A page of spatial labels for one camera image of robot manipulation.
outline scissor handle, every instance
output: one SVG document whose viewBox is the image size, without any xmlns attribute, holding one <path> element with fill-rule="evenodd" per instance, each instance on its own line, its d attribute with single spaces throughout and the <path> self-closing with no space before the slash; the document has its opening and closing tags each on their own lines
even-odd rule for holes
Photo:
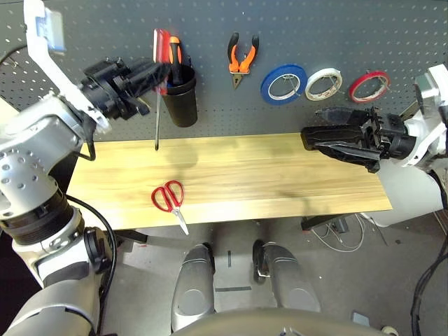
<svg viewBox="0 0 448 336">
<path fill-rule="evenodd" d="M 165 205 L 167 206 L 166 208 L 162 207 L 157 200 L 155 199 L 155 196 L 157 195 L 157 192 L 160 191 L 162 193 L 163 196 L 163 200 L 165 201 Z M 171 203 L 171 201 L 168 198 L 167 192 L 165 191 L 165 187 L 158 187 L 156 189 L 154 189 L 153 193 L 151 194 L 151 199 L 153 201 L 153 204 L 156 208 L 158 208 L 159 210 L 165 211 L 165 212 L 171 212 L 173 211 L 173 204 Z"/>
<path fill-rule="evenodd" d="M 177 199 L 176 197 L 176 193 L 171 189 L 171 186 L 173 184 L 176 184 L 179 186 L 179 188 L 181 189 L 181 199 Z M 175 207 L 180 207 L 183 203 L 183 185 L 182 183 L 180 183 L 179 181 L 176 180 L 172 180 L 172 181 L 168 181 L 165 183 L 164 189 L 167 191 L 167 193 L 169 194 L 169 196 L 171 197 L 174 206 Z"/>
</svg>

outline white tape roll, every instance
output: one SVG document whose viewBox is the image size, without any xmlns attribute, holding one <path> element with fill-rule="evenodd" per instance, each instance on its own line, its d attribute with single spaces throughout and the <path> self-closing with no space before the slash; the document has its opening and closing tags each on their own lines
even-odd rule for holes
<svg viewBox="0 0 448 336">
<path fill-rule="evenodd" d="M 332 79 L 333 85 L 326 91 L 320 92 L 320 93 L 311 93 L 310 90 L 312 86 L 317 82 L 319 79 L 322 78 L 330 78 Z M 327 99 L 331 96 L 333 96 L 342 85 L 342 76 L 341 71 L 335 69 L 335 68 L 327 68 L 317 71 L 316 73 L 313 73 L 308 78 L 307 87 L 305 88 L 305 94 L 309 100 L 323 100 Z"/>
</svg>

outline orange-handled screwdriver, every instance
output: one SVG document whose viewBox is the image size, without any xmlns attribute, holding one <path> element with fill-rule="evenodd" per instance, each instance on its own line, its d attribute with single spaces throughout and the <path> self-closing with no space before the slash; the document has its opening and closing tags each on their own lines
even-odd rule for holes
<svg viewBox="0 0 448 336">
<path fill-rule="evenodd" d="M 181 41 L 175 36 L 169 39 L 169 62 L 171 63 L 171 74 L 173 77 L 173 85 L 179 86 L 183 84 L 182 80 L 182 50 Z"/>
</svg>

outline black cable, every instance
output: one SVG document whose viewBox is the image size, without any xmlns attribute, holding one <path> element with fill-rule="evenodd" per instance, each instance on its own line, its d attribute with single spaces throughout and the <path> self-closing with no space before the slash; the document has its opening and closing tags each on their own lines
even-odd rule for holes
<svg viewBox="0 0 448 336">
<path fill-rule="evenodd" d="M 115 274 L 115 268 L 117 265 L 117 245 L 118 245 L 117 238 L 116 238 L 115 233 L 113 232 L 112 227 L 109 224 L 109 222 L 105 219 L 105 217 L 103 217 L 103 215 L 100 214 L 100 212 L 98 210 L 96 210 L 93 206 L 91 206 L 73 196 L 66 195 L 66 197 L 69 201 L 75 202 L 75 203 L 81 205 L 82 207 L 86 208 L 90 212 L 92 212 L 103 223 L 104 227 L 106 228 L 106 230 L 108 232 L 109 244 L 111 245 L 111 249 L 112 249 L 112 266 L 111 266 L 109 273 L 107 274 L 106 285 L 104 286 L 103 291 L 101 292 L 101 295 L 99 297 L 100 308 L 99 308 L 99 320 L 98 320 L 98 329 L 97 329 L 97 334 L 99 335 L 101 332 L 101 326 L 102 326 L 103 315 L 104 315 L 104 306 L 105 306 L 104 303 L 106 301 L 107 293 L 109 292 L 109 289 L 111 288 L 113 275 Z"/>
<path fill-rule="evenodd" d="M 78 158 L 83 158 L 89 161 L 95 161 L 97 159 L 97 153 L 95 151 L 95 143 L 92 142 L 86 142 L 87 144 L 87 149 L 89 150 L 89 155 L 87 156 L 86 154 L 82 154 L 82 153 L 78 153 L 78 152 L 73 152 L 73 154 L 75 156 L 77 156 Z"/>
<path fill-rule="evenodd" d="M 17 47 L 14 47 L 13 49 L 7 51 L 6 54 L 0 58 L 0 67 L 3 64 L 3 62 L 5 62 L 13 53 L 15 53 L 16 51 L 19 51 L 21 49 L 25 49 L 26 47 L 27 47 L 27 44 L 24 43 L 24 44 L 20 44 Z"/>
<path fill-rule="evenodd" d="M 442 248 L 437 255 L 435 262 L 421 275 L 415 286 L 414 298 L 412 300 L 411 308 L 411 329 L 413 336 L 421 336 L 420 331 L 420 306 L 423 293 L 426 286 L 434 275 L 438 266 L 446 259 L 448 259 L 448 253 L 445 253 L 448 249 L 448 236 L 443 241 Z"/>
</svg>

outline pliers handle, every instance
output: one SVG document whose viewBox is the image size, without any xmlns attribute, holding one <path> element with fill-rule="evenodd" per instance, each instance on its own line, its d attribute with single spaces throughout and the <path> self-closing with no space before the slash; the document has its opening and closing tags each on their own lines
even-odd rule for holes
<svg viewBox="0 0 448 336">
<path fill-rule="evenodd" d="M 239 72 L 242 74 L 248 74 L 249 67 L 257 56 L 260 39 L 258 38 L 258 35 L 252 36 L 251 51 L 247 55 L 246 59 L 244 59 L 244 61 L 240 64 L 238 62 L 237 56 L 235 55 L 237 51 L 238 38 L 239 34 L 237 32 L 233 33 L 232 37 L 230 37 L 229 46 L 227 47 L 227 56 L 229 57 L 230 61 L 229 71 L 231 73 Z"/>
</svg>

